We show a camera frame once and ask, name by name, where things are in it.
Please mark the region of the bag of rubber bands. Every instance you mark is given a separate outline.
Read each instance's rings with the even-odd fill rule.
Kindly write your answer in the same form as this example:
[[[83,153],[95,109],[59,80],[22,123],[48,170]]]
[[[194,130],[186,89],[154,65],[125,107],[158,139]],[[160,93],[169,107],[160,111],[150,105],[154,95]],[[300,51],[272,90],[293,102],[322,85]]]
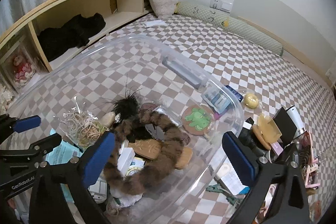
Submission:
[[[78,147],[86,150],[108,129],[89,111],[81,96],[74,96],[70,109],[60,116],[59,129]]]

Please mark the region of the black product box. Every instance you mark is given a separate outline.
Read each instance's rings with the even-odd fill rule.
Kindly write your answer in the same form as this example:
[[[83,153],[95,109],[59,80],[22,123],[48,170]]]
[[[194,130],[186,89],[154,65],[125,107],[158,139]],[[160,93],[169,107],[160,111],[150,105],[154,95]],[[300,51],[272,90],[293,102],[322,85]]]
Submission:
[[[273,120],[282,134],[280,139],[284,146],[290,144],[297,131],[297,127],[283,107],[276,112]]]

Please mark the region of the brown furry tail toy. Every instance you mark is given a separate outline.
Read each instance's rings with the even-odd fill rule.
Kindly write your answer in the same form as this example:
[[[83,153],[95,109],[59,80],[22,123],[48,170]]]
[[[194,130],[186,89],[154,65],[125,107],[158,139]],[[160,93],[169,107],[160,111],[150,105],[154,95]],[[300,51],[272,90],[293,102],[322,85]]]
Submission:
[[[110,188],[132,196],[143,194],[190,162],[193,150],[185,146],[186,134],[166,114],[141,108],[133,95],[117,100],[113,112],[120,120],[112,127],[115,148],[103,169]],[[149,161],[135,174],[122,174],[117,167],[118,152],[126,140],[135,154]]]

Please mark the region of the navy blue pouch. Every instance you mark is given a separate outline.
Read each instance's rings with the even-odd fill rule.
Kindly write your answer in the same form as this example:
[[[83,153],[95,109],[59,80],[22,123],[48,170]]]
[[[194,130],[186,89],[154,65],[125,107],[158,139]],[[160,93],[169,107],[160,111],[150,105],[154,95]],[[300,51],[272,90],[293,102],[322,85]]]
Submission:
[[[237,92],[235,89],[233,89],[232,87],[230,87],[229,85],[226,85],[226,88],[235,95],[235,97],[239,100],[239,102],[242,102],[243,100],[243,96]]]

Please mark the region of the doll in shelf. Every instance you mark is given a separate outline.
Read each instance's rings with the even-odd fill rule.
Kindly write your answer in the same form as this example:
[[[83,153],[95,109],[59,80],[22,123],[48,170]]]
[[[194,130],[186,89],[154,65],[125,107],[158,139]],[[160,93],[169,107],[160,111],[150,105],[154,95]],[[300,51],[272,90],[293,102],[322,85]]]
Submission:
[[[14,83],[17,87],[25,86],[34,76],[35,67],[23,55],[16,55],[13,59]]]

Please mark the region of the pink stand toy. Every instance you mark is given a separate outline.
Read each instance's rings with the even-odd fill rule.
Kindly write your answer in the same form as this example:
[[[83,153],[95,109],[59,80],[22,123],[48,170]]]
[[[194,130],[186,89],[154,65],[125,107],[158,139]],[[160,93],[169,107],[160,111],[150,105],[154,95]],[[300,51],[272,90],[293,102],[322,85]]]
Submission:
[[[311,134],[305,131],[302,139],[302,169],[304,173],[305,188],[318,189],[318,160],[314,157]]]

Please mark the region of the green long bolster pillow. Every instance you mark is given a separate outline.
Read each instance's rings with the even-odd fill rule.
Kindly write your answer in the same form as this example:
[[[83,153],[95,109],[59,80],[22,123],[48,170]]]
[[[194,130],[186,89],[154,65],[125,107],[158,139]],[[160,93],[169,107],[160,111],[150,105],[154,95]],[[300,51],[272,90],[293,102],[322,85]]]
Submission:
[[[282,56],[284,48],[280,42],[248,23],[231,17],[227,12],[212,9],[193,2],[178,2],[175,13],[202,20],[214,26],[221,27],[225,32],[235,34],[263,48]]]

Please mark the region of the white black tumbler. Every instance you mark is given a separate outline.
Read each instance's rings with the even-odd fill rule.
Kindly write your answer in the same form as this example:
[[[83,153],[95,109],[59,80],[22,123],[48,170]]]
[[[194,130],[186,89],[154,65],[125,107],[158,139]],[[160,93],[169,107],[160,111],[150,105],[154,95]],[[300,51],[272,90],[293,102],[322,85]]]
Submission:
[[[291,106],[290,108],[288,108],[286,110],[286,113],[288,114],[288,116],[290,116],[291,120],[293,121],[293,123],[295,124],[297,128],[294,134],[294,139],[295,139],[306,131],[305,124],[303,123],[301,116],[295,106]]]

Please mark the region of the wooden shelf unit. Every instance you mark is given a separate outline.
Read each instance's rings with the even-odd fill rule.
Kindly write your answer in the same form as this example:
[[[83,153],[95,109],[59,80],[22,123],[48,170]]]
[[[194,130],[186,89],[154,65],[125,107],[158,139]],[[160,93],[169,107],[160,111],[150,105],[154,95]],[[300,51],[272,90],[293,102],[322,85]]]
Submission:
[[[74,58],[85,47],[71,48],[54,61],[48,61],[38,35],[48,27],[60,28],[74,16],[88,18],[95,13],[103,16],[106,26],[89,39],[88,45],[99,41],[119,27],[146,14],[145,0],[48,0],[29,11],[1,35],[1,78],[14,94],[23,94],[47,73]],[[19,88],[14,83],[13,59],[23,55],[35,67],[30,81]]]

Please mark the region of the black cloth on shelf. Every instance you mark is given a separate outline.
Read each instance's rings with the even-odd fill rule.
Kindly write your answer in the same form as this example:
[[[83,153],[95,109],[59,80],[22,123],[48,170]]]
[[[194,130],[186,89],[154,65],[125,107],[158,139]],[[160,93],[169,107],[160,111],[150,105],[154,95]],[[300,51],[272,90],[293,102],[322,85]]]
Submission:
[[[103,16],[95,13],[88,18],[81,14],[74,16],[60,28],[46,28],[38,40],[48,61],[54,61],[71,48],[84,47],[89,39],[106,26]]]

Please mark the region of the wall socket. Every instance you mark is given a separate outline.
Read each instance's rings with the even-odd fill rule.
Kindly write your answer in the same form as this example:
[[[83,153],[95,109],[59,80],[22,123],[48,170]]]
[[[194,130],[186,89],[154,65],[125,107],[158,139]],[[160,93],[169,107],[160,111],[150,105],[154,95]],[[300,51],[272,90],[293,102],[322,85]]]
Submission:
[[[210,8],[230,13],[232,3],[223,2],[221,0],[210,0]]]

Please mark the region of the yellow translucent container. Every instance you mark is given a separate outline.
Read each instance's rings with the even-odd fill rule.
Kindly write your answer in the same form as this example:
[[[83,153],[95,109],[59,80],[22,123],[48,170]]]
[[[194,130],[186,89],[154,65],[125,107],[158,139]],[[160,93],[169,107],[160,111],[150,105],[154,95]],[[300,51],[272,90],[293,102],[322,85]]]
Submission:
[[[276,143],[282,136],[280,129],[270,116],[260,114],[257,120],[257,125],[261,130],[262,137],[269,144]]]

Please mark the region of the white lined notebook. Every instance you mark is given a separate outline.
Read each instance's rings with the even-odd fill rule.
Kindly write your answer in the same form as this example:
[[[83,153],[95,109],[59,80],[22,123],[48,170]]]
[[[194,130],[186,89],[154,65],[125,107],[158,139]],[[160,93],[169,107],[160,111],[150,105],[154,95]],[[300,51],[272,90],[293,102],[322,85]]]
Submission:
[[[246,194],[249,190],[247,186],[241,183],[240,178],[236,174],[234,168],[228,163],[224,163],[219,168],[215,177],[218,182],[224,185],[234,196]]]

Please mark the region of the clear plastic storage bin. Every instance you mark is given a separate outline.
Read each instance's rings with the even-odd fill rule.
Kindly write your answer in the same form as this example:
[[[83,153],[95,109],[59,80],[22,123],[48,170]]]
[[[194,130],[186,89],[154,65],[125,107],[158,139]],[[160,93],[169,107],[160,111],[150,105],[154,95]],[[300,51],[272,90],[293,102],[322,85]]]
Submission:
[[[9,114],[38,118],[1,153],[2,195],[29,192],[29,223],[157,223],[244,120],[217,79],[141,35],[77,55]]]

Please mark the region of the green frog cork coaster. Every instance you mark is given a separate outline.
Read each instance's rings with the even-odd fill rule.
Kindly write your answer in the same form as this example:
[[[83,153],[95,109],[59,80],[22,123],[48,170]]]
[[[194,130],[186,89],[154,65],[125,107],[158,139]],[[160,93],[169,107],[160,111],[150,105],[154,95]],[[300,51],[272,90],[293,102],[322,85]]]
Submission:
[[[182,114],[183,128],[191,135],[205,136],[214,124],[214,114],[207,106],[193,105]]]

